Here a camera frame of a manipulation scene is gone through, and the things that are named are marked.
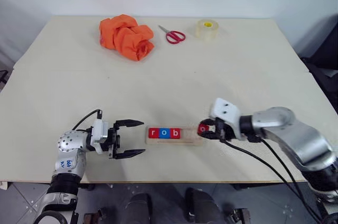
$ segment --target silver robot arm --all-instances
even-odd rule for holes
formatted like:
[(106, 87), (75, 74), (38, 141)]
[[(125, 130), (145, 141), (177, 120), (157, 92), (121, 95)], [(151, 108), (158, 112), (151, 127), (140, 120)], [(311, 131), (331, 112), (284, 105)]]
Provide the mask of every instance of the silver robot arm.
[(120, 147), (120, 136), (117, 131), (120, 126), (133, 127), (142, 125), (142, 122), (130, 119), (118, 120), (112, 128), (109, 128), (108, 123), (102, 121), (101, 117), (102, 111), (97, 110), (97, 118), (92, 127), (86, 130), (75, 130), (77, 124), (73, 130), (64, 133), (58, 139), (58, 159), (51, 185), (42, 198), (34, 224), (78, 223), (75, 209), (78, 202), (78, 188), (86, 169), (87, 152), (96, 151), (102, 154), (108, 151), (109, 158), (122, 159), (145, 151), (139, 149), (117, 153)]
[(319, 131), (297, 120), (291, 110), (273, 107), (242, 116), (234, 104), (218, 98), (211, 108), (210, 119), (201, 123), (215, 125), (214, 132), (199, 132), (202, 137), (210, 139), (230, 141), (236, 138), (254, 143), (265, 138), (275, 141), (319, 198), (328, 202), (338, 201), (338, 161), (335, 153)]

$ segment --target white table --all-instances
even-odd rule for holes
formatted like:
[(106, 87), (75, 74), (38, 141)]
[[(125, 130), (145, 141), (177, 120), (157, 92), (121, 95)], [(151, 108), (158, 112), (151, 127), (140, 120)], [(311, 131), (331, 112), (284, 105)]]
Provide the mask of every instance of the white table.
[[(0, 93), (0, 180), (49, 182), (59, 136), (96, 108), (111, 125), (130, 118), (146, 125), (196, 126), (216, 97), (244, 114), (285, 106), (337, 145), (337, 114), (272, 20), (216, 19), (217, 39), (203, 42), (193, 35), (198, 19), (138, 18), (153, 29), (155, 49), (134, 62), (99, 45), (103, 18), (53, 17), (15, 65)], [(186, 41), (168, 44), (157, 25), (186, 33)], [(146, 145), (145, 126), (121, 128), (120, 134), (121, 151), (146, 152), (125, 160), (89, 153), (83, 182), (279, 181), (256, 160), (217, 141), (198, 147)], [(288, 178), (263, 145), (234, 144)]]

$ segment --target orange fabric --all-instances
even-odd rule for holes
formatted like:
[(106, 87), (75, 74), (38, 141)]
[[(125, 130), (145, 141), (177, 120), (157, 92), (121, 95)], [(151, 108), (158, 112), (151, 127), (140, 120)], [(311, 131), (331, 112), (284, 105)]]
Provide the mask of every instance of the orange fabric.
[(123, 56), (139, 61), (153, 49), (149, 39), (154, 37), (147, 25), (139, 26), (134, 18), (122, 14), (100, 22), (100, 44), (117, 50)]

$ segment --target scissor blade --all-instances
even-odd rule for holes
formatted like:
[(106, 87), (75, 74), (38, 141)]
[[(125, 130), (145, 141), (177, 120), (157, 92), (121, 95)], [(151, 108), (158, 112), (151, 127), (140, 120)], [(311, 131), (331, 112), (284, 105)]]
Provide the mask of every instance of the scissor blade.
[(159, 25), (159, 28), (160, 28), (161, 30), (163, 30), (165, 33), (169, 33), (169, 32), (170, 32), (169, 30), (166, 30), (165, 28), (163, 28), (163, 27), (160, 26), (160, 25)]

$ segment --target clear tape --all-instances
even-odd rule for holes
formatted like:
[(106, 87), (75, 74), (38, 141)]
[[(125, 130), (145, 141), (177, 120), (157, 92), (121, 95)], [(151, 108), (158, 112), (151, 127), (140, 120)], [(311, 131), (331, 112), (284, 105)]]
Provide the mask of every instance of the clear tape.
[(210, 19), (202, 19), (196, 25), (196, 37), (205, 41), (212, 40), (218, 32), (218, 23)]

